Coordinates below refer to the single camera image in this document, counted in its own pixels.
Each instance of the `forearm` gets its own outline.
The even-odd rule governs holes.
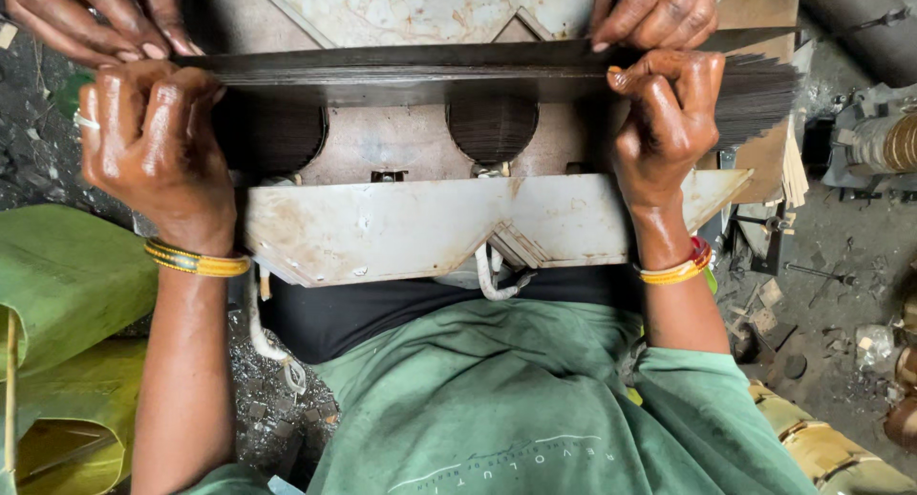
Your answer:
[[[132,493],[172,493],[232,460],[226,280],[160,268],[143,367]]]
[[[640,264],[659,271],[684,263],[694,246],[682,200],[668,208],[631,209]],[[704,275],[670,286],[646,286],[648,343],[660,348],[729,353],[729,340]]]

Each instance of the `yellow bangle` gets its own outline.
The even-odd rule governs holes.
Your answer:
[[[147,239],[143,249],[152,257],[153,262],[160,266],[205,277],[238,277],[251,266],[251,260],[246,256],[219,258],[195,254],[166,244],[155,237]]]
[[[680,264],[662,271],[640,270],[640,279],[652,286],[670,286],[678,284],[701,274],[705,267],[710,264],[710,259],[714,253],[707,243],[701,237],[692,237],[694,244],[694,253],[684,264]]]

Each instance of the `metal scrap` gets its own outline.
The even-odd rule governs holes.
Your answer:
[[[777,285],[777,278],[771,278],[768,280],[768,282],[761,286],[761,289],[757,291],[757,295],[761,299],[761,303],[764,304],[765,309],[769,310],[771,307],[773,307],[775,303],[783,298],[783,292],[780,291],[780,287]]]

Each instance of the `finger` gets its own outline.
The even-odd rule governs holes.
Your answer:
[[[87,120],[99,120],[99,91],[95,83],[80,88],[80,115]],[[101,132],[98,128],[80,126],[83,141],[83,177],[90,184],[98,185],[98,154],[101,146]]]
[[[102,26],[75,0],[17,0],[23,8],[76,42],[101,54],[129,62],[140,59],[138,50],[115,30]]]
[[[666,49],[694,49],[716,31],[716,0],[697,0],[691,14],[664,39],[659,47]]]
[[[675,32],[694,10],[698,0],[659,0],[649,16],[640,22],[627,42],[640,49],[653,49]]]
[[[184,29],[179,0],[145,0],[145,4],[153,23],[165,35],[166,40],[177,54],[181,56],[200,54],[200,50],[191,43]]]
[[[706,42],[710,35],[716,32],[716,28],[720,23],[720,18],[718,14],[714,13],[714,18],[707,24],[707,27],[704,28],[701,32],[694,35],[687,43],[681,46],[681,49],[697,49],[702,43]]]
[[[59,32],[51,24],[41,20],[28,9],[23,8],[16,0],[6,0],[6,8],[16,20],[22,22],[40,39],[53,50],[65,56],[70,56],[72,60],[80,65],[93,69],[104,66],[120,65],[121,61],[113,56],[97,53],[82,43]]]
[[[169,57],[169,45],[134,0],[86,0],[96,7],[125,38],[154,60]]]
[[[143,123],[148,150],[157,161],[177,162],[187,147],[194,104],[212,97],[220,83],[209,72],[187,67],[156,82]]]
[[[178,67],[165,61],[145,60],[98,73],[100,91],[98,123],[102,126],[102,151],[127,149],[140,138],[150,91],[156,81]]]
[[[725,57],[718,53],[655,50],[645,54],[625,74],[661,75],[675,85],[685,114],[714,112],[723,80]]]
[[[659,0],[619,0],[602,27],[592,35],[592,45],[619,43],[636,29]]]
[[[609,72],[608,84],[615,93],[631,99],[632,108],[641,112],[654,135],[664,138],[682,126],[682,108],[663,76],[643,75],[628,69]]]
[[[592,14],[589,24],[589,33],[595,35],[601,28],[602,22],[605,19],[608,19],[608,14],[612,12],[612,4],[614,0],[593,0],[592,1]],[[608,49],[609,45],[607,43],[601,42],[596,43],[593,41],[595,48],[593,51],[596,53],[601,53],[605,49]]]

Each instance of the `bolt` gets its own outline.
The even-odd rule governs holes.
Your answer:
[[[819,271],[818,269],[810,269],[808,267],[796,266],[795,264],[790,264],[789,262],[783,265],[784,269],[791,269],[793,271],[800,271],[802,273],[808,273],[809,275],[815,275],[816,277],[830,278],[831,280],[837,280],[838,282],[844,284],[848,287],[853,287],[856,285],[856,277],[851,275],[835,275],[833,273],[825,273],[824,271]]]

